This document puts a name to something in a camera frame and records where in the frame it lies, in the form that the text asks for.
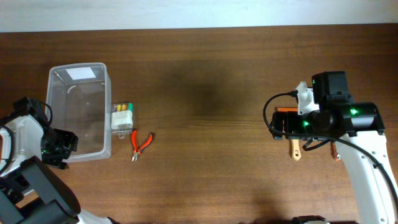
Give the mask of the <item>orange scraper with wooden handle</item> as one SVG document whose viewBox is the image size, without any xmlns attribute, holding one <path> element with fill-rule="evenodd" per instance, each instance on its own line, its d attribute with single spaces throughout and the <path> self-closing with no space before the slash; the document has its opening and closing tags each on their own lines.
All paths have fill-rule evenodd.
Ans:
<svg viewBox="0 0 398 224">
<path fill-rule="evenodd" d="M 276 110 L 278 112 L 294 112 L 294 113 L 298 112 L 297 108 L 288 108 L 288 107 L 277 107 Z M 300 152 L 300 146 L 299 146 L 298 139 L 290 140 L 290 155 L 291 155 L 292 159 L 295 161 L 298 161 L 301 159 L 301 152 Z"/>
</svg>

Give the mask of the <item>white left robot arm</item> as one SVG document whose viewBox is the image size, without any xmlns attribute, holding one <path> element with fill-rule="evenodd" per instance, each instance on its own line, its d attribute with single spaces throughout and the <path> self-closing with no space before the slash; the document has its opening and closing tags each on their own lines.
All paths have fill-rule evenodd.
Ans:
<svg viewBox="0 0 398 224">
<path fill-rule="evenodd" d="M 114 223 L 81 209 L 51 170 L 66 169 L 78 137 L 51 128 L 43 101 L 24 97 L 1 119 L 1 223 Z"/>
</svg>

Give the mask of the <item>red-handled pliers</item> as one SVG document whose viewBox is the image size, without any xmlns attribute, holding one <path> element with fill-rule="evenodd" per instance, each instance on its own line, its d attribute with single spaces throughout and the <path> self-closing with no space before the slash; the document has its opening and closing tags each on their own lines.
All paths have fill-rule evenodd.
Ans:
<svg viewBox="0 0 398 224">
<path fill-rule="evenodd" d="M 148 138 L 146 139 L 143 145 L 139 145 L 137 140 L 137 129 L 132 130 L 131 134 L 131 142 L 132 142 L 132 161 L 135 162 L 138 160 L 139 156 L 144 152 L 144 150 L 153 142 L 155 134 L 153 132 L 149 133 Z"/>
</svg>

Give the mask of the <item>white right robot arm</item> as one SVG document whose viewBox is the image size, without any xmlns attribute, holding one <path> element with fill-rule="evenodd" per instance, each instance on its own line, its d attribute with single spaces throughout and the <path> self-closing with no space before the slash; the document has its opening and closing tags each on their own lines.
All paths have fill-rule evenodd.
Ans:
<svg viewBox="0 0 398 224">
<path fill-rule="evenodd" d="M 329 142 L 345 165 L 358 205 L 361 223 L 397 223 L 397 184 L 387 155 L 385 127 L 377 106 L 354 102 L 343 71 L 312 76 L 288 92 L 297 112 L 276 111 L 266 120 L 275 140 L 304 140 L 304 151 L 313 141 Z"/>
</svg>

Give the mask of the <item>clear plastic container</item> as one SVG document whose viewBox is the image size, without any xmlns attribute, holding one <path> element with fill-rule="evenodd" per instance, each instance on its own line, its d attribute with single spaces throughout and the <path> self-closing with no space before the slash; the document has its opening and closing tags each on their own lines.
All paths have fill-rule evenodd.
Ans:
<svg viewBox="0 0 398 224">
<path fill-rule="evenodd" d="M 78 137 L 77 150 L 67 163 L 111 157 L 111 80 L 105 64 L 51 68 L 46 103 L 53 111 L 51 127 Z"/>
</svg>

